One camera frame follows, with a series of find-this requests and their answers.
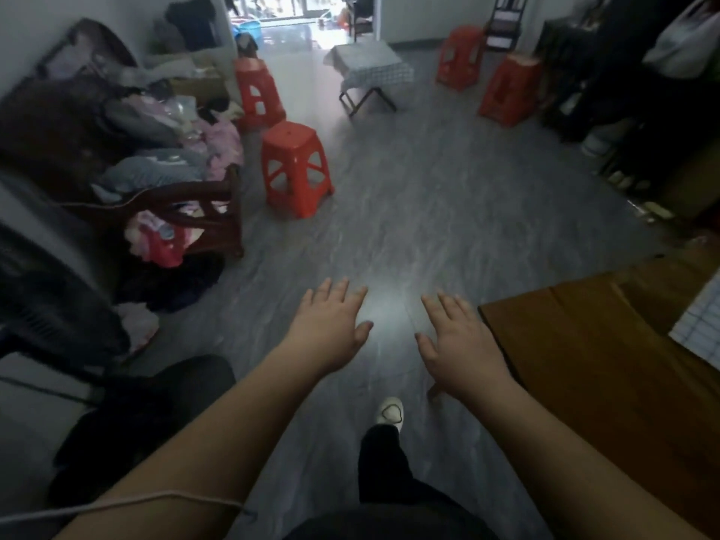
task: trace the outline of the red plastic stool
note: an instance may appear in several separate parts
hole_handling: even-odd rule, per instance
[[[440,50],[436,81],[457,90],[477,83],[484,53],[485,32],[481,27],[455,28]]]
[[[263,60],[249,57],[236,59],[235,78],[238,80],[245,111],[245,115],[238,121],[240,131],[273,126],[285,119],[285,109],[277,93],[275,80]]]
[[[319,154],[320,166],[310,162],[313,153]],[[328,160],[318,134],[309,126],[291,121],[282,121],[263,136],[262,147],[263,180],[267,202],[273,207],[289,208],[301,218],[309,218],[318,210],[318,203],[325,194],[335,193],[330,182]],[[270,172],[270,162],[279,161],[280,167]],[[314,185],[308,180],[311,168],[324,175]],[[281,173],[287,178],[287,190],[272,186]]]
[[[492,76],[477,114],[502,126],[517,125],[535,111],[541,80],[539,60],[509,54]]]

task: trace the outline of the checkered tablecloth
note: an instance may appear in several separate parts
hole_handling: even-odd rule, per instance
[[[342,92],[415,80],[413,67],[385,42],[337,45],[325,56],[325,63],[343,76]]]

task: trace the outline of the bag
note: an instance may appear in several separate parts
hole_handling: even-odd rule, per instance
[[[720,39],[720,13],[710,0],[695,0],[657,37],[642,62],[673,79],[695,79],[708,65]]]

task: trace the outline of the sneaker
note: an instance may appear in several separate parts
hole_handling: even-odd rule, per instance
[[[385,398],[377,410],[375,424],[391,424],[398,431],[402,429],[402,421],[405,419],[405,409],[398,398]]]

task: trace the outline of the table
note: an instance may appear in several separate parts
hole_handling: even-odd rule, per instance
[[[666,334],[719,266],[715,244],[687,247],[479,307],[535,399],[711,538],[720,372]]]
[[[325,56],[325,64],[335,68],[342,76],[340,102],[353,117],[365,101],[376,93],[391,110],[397,111],[395,103],[383,91],[384,86],[411,83],[415,80],[413,67],[393,51],[385,42],[363,42],[337,45]],[[348,95],[350,89],[367,89],[362,99],[355,104]]]

